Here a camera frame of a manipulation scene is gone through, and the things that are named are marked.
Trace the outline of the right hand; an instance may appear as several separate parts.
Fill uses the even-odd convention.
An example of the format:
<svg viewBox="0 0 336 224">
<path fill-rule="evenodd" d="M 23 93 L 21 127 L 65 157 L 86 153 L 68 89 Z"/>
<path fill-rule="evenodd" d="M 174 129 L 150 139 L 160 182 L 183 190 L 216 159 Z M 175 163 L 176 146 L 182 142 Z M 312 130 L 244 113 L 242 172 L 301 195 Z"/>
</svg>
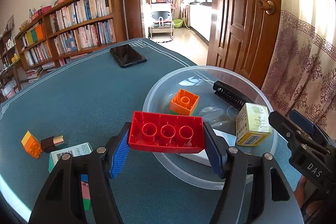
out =
<svg viewBox="0 0 336 224">
<path fill-rule="evenodd" d="M 308 201 L 313 196 L 315 186 L 307 180 L 305 176 L 301 176 L 296 189 L 294 191 L 295 198 L 299 207 L 302 209 L 305 207 L 304 215 L 313 216 L 320 211 L 323 201 Z"/>
</svg>

